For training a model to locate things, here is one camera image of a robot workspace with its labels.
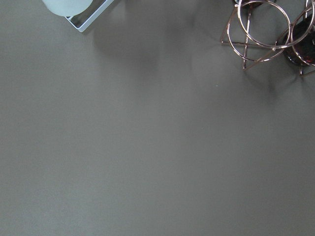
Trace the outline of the tea bottle on tray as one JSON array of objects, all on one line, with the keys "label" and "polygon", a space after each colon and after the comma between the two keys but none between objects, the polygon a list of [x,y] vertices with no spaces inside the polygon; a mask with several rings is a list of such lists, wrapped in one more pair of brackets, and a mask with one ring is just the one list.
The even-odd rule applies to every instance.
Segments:
[{"label": "tea bottle on tray", "polygon": [[58,16],[75,16],[85,11],[93,0],[42,0],[52,13]]}]

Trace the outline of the white rectangular serving tray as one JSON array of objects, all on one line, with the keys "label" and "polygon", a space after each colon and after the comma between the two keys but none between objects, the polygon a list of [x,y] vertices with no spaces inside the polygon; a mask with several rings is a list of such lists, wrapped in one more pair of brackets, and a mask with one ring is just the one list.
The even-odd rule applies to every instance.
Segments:
[{"label": "white rectangular serving tray", "polygon": [[113,2],[114,0],[93,0],[82,13],[65,18],[79,32],[84,32]]}]

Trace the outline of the tea bottle in rack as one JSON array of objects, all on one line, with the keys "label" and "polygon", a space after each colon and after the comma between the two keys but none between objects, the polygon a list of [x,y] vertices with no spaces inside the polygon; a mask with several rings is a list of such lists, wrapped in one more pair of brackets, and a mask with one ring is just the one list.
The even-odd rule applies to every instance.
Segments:
[{"label": "tea bottle in rack", "polygon": [[[293,30],[293,40],[301,37],[304,32],[309,27],[310,21],[312,19],[312,14],[308,15],[307,18],[298,23]],[[315,63],[315,25],[312,26],[311,31],[307,36],[298,42],[295,46],[295,51],[298,52],[300,57],[303,58],[307,63]],[[283,51],[284,56],[296,66],[307,66],[303,63],[297,55],[294,53],[292,47],[288,47]]]}]

